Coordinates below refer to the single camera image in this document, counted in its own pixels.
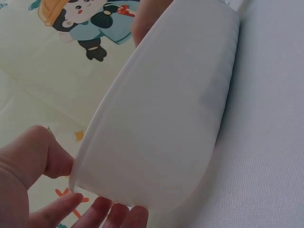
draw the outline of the cartoon panda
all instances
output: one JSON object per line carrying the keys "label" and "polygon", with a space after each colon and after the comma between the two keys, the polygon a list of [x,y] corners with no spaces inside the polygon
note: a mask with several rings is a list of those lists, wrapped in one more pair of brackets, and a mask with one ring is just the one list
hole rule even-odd
{"label": "cartoon panda", "polygon": [[38,8],[46,26],[56,29],[64,42],[77,40],[92,60],[107,55],[101,37],[123,44],[131,37],[131,24],[139,2],[107,0],[37,0],[29,10]]}

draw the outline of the hand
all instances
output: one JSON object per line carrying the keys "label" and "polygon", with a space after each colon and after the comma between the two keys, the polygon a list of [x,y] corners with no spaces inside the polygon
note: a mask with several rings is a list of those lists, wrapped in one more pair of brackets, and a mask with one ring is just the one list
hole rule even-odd
{"label": "hand", "polygon": [[131,27],[135,45],[138,46],[157,19],[173,0],[141,0]]}
{"label": "hand", "polygon": [[[51,178],[70,174],[73,158],[56,142],[50,132],[35,126],[0,149],[0,227],[55,228],[82,201],[81,194],[69,193],[29,215],[28,189],[45,174]],[[95,200],[72,228],[98,228],[111,201]],[[148,211],[114,204],[104,228],[145,228]]]}

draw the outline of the white textured surface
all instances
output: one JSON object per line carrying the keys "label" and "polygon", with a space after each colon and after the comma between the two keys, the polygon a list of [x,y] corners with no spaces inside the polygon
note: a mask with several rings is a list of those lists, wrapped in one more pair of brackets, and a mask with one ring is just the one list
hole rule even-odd
{"label": "white textured surface", "polygon": [[208,171],[151,227],[303,227],[303,22],[302,0],[252,1]]}

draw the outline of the orange hat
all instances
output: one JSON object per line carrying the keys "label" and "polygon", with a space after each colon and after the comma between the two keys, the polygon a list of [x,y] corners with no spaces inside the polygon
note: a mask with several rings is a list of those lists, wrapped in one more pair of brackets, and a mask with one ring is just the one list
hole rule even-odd
{"label": "orange hat", "polygon": [[52,26],[69,0],[41,0],[38,15],[46,26]]}

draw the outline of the cartoon print mat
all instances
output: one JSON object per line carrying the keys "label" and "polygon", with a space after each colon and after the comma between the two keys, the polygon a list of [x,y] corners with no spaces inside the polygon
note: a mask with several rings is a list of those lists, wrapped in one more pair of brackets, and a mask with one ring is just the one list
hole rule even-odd
{"label": "cartoon print mat", "polygon": [[[96,108],[134,51],[130,25],[137,7],[136,0],[0,0],[0,146],[40,124],[75,157]],[[41,177],[29,190],[30,211],[65,194],[67,182]],[[83,193],[59,228],[71,227],[96,198]]]}

